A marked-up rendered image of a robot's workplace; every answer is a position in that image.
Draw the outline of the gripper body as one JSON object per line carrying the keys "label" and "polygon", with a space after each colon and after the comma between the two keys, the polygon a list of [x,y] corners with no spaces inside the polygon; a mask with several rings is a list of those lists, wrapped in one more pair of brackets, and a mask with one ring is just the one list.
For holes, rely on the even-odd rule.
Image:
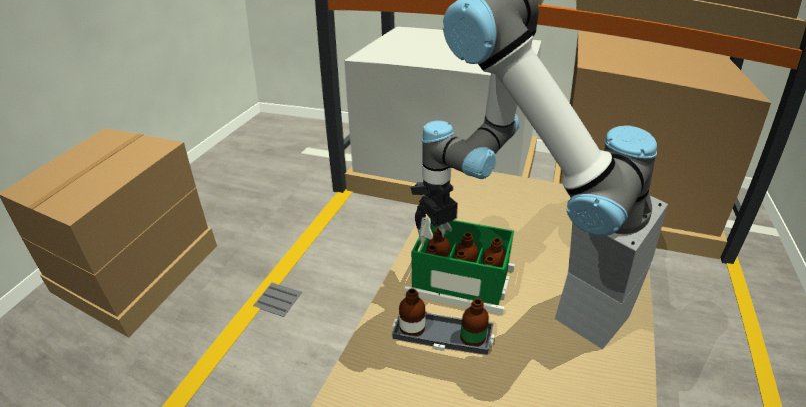
{"label": "gripper body", "polygon": [[[440,226],[457,219],[458,203],[450,197],[450,192],[453,191],[453,186],[450,184],[450,180],[444,185],[432,185],[423,179],[423,184],[425,187],[429,188],[430,194],[425,194],[425,196],[422,196],[421,200],[419,201],[419,205],[422,205],[422,211],[431,219],[431,224],[436,227],[436,220],[437,226]],[[431,218],[431,213],[433,215],[433,220]],[[434,214],[436,215],[436,220]]]}

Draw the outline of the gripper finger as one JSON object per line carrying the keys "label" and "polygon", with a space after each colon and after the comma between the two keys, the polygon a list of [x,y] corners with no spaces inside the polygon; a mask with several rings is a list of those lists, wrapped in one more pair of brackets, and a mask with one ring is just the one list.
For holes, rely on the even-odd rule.
{"label": "gripper finger", "polygon": [[451,232],[451,231],[452,231],[452,228],[451,228],[451,226],[449,225],[449,223],[446,223],[446,224],[443,224],[443,225],[439,226],[439,229],[438,229],[438,230],[439,230],[439,233],[440,233],[441,238],[443,238],[443,237],[444,237],[444,234],[445,234],[445,230],[448,230],[448,231],[450,231],[450,232]]}
{"label": "gripper finger", "polygon": [[433,234],[430,229],[431,220],[429,217],[426,217],[426,214],[422,211],[422,205],[417,206],[417,210],[415,213],[415,222],[421,244],[424,245],[425,238],[432,240]]}

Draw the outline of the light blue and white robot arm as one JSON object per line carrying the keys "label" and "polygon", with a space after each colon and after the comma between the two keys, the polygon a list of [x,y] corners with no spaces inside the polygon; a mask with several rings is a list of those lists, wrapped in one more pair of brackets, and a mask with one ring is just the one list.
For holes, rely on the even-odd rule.
{"label": "light blue and white robot arm", "polygon": [[564,173],[570,220],[596,236],[638,232],[652,213],[656,140],[641,128],[618,126],[599,150],[532,49],[538,16],[538,0],[457,0],[447,9],[443,33],[451,51],[491,73],[485,121],[467,140],[453,136],[447,122],[427,123],[422,178],[446,184],[451,168],[487,178],[495,154],[519,128],[518,105]]}

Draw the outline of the green plastic crate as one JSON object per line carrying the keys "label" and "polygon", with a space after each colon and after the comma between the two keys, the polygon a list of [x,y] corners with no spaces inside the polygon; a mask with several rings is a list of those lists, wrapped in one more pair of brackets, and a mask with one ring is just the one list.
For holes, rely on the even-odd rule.
{"label": "green plastic crate", "polygon": [[[483,303],[499,306],[510,259],[510,245],[505,235],[497,227],[458,220],[448,223],[452,227],[452,232],[445,232],[450,243],[449,258],[426,253],[429,242],[427,238],[418,252],[421,245],[418,237],[411,251],[412,288],[468,300],[480,298]],[[454,259],[455,248],[462,241],[465,232],[472,234],[473,243],[478,247],[477,263]],[[482,264],[483,254],[494,238],[501,239],[502,248],[506,252],[502,268]]]}

